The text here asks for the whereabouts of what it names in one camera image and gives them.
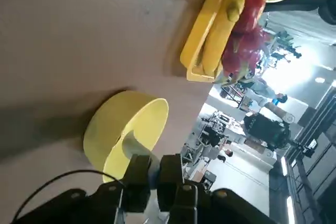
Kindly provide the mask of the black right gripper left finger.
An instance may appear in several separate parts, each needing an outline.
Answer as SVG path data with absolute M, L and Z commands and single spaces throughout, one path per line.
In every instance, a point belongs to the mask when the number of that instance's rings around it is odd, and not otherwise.
M 122 179 L 102 173 L 112 181 L 88 195 L 80 188 L 69 189 L 34 210 L 21 215 L 24 207 L 53 182 L 85 169 L 61 174 L 36 189 L 14 214 L 12 223 L 124 223 L 126 212 L 144 212 L 150 197 L 148 170 L 151 158 L 133 155 Z

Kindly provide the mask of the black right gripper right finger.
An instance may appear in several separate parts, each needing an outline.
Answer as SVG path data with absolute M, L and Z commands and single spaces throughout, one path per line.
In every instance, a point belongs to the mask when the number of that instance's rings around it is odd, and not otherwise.
M 230 189 L 208 191 L 185 180 L 180 154 L 162 157 L 156 192 L 160 210 L 169 213 L 168 223 L 275 223 Z

